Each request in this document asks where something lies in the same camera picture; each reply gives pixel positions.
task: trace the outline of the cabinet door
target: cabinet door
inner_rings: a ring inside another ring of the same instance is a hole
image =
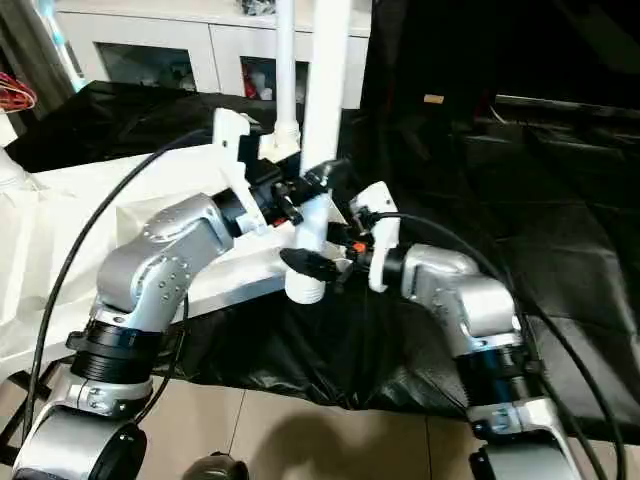
[[[225,25],[211,25],[210,29],[222,93],[275,99],[275,30]],[[360,106],[367,46],[367,38],[349,37],[344,108]],[[296,33],[296,98],[300,103],[306,95],[312,47],[311,33]],[[261,95],[264,89],[271,94],[267,98]]]
[[[219,92],[205,23],[59,13],[87,80]]]

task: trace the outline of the orange component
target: orange component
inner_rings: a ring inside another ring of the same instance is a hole
[[[353,249],[358,253],[365,253],[367,251],[367,244],[362,242],[355,242]]]

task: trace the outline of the black clamp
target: black clamp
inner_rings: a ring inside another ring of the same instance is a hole
[[[304,218],[297,207],[318,195],[328,193],[340,183],[347,166],[347,160],[323,162],[302,177],[275,182],[271,187],[271,196],[284,216],[294,225],[299,225]]]
[[[333,260],[304,248],[284,248],[280,257],[292,270],[321,282],[333,283],[336,293],[343,293],[353,273],[369,270],[373,241],[370,236],[358,238],[354,227],[333,222],[329,223],[327,241],[346,248],[346,258],[351,263],[342,272]]]

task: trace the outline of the white cabinet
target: white cabinet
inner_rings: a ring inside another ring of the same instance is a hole
[[[207,24],[87,13],[58,21],[88,81],[220,91]]]
[[[209,28],[214,45],[221,91],[230,95],[244,96],[247,93],[246,89],[251,88],[251,86],[247,87],[245,76],[253,76],[258,72],[266,77],[267,87],[275,90],[274,96],[276,96],[276,31],[261,28],[237,28],[228,25],[211,25]],[[296,75],[298,77],[296,97],[300,103],[304,101],[305,97],[312,42],[313,34],[296,32]],[[345,108],[360,106],[368,43],[367,38],[349,37],[343,102]]]
[[[313,3],[296,0],[298,97],[312,52]],[[348,42],[345,108],[358,108],[370,0],[358,0]],[[59,0],[56,17],[87,81],[275,98],[275,16],[248,17],[236,0]]]

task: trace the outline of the white plastic bracket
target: white plastic bracket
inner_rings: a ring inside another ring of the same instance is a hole
[[[391,193],[384,182],[377,182],[360,192],[351,200],[352,212],[367,207],[371,213],[397,212]],[[387,286],[383,283],[384,261],[387,253],[398,246],[400,241],[400,219],[383,218],[371,229],[373,235],[373,257],[369,267],[369,288],[374,292],[384,292]]]
[[[278,163],[300,151],[300,128],[298,122],[292,121],[283,125],[276,121],[275,131],[260,137],[260,159]]]
[[[220,170],[233,193],[238,197],[247,213],[237,218],[242,233],[255,231],[263,234],[267,231],[267,222],[260,207],[249,191],[250,184],[245,178],[246,165],[238,160],[240,137],[249,135],[250,125],[243,115],[218,108],[213,114],[213,144],[217,152],[223,155]]]

